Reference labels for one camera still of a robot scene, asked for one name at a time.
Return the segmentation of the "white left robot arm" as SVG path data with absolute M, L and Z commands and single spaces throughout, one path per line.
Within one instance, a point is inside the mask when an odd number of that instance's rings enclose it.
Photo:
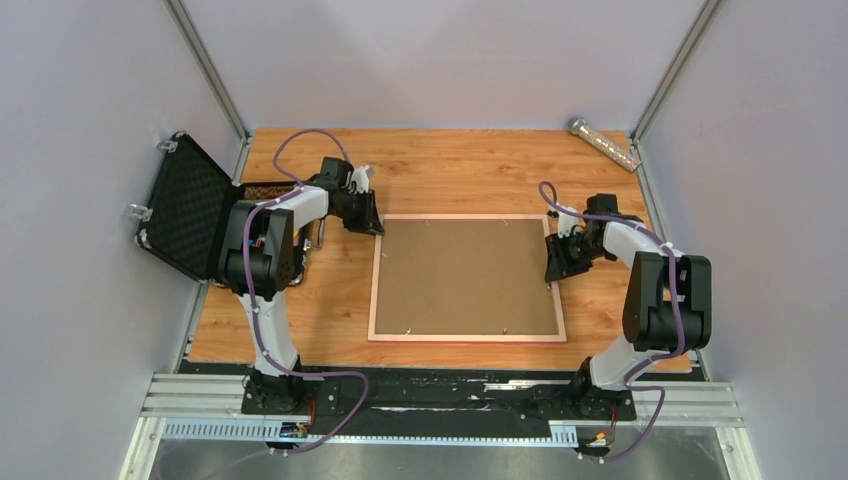
M 350 232 L 384 233 L 370 186 L 371 165 L 354 167 L 326 157 L 314 179 L 295 181 L 274 199 L 240 200 L 230 217 L 218 263 L 220 281 L 245 309 L 255 349 L 248 391 L 268 400 L 283 413 L 298 411 L 306 400 L 306 374 L 291 338 L 285 290 L 300 262 L 296 234 L 329 216 L 341 219 Z

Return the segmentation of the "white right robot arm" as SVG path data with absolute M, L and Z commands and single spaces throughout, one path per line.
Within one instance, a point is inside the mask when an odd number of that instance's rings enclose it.
M 629 270 L 622 332 L 602 353 L 581 364 L 571 403 L 596 417 L 659 360 L 707 345 L 712 331 L 712 267 L 660 238 L 639 217 L 619 211 L 613 194 L 588 198 L 583 211 L 559 203 L 553 185 L 540 195 L 557 229 L 545 238 L 544 280 L 554 283 L 588 272 L 600 258 Z

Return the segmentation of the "glittery silver tube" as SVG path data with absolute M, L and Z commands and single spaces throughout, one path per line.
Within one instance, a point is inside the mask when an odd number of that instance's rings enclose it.
M 580 116 L 570 118 L 567 121 L 566 129 L 630 173 L 635 173 L 641 166 L 641 161 L 637 160 L 628 149 L 590 127 L 586 120 Z

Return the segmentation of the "black poker chip case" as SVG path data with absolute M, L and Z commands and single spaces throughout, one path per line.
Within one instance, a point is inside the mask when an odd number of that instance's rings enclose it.
M 136 243 L 195 281 L 221 285 L 218 258 L 232 205 L 271 200 L 295 183 L 237 185 L 184 131 L 174 133 L 160 148 L 163 160 L 140 214 Z

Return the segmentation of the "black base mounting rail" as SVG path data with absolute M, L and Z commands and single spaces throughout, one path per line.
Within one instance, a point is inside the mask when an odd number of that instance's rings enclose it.
M 592 390 L 573 370 L 308 367 L 241 381 L 248 415 L 303 416 L 312 434 L 539 438 L 551 421 L 637 419 L 630 392 Z

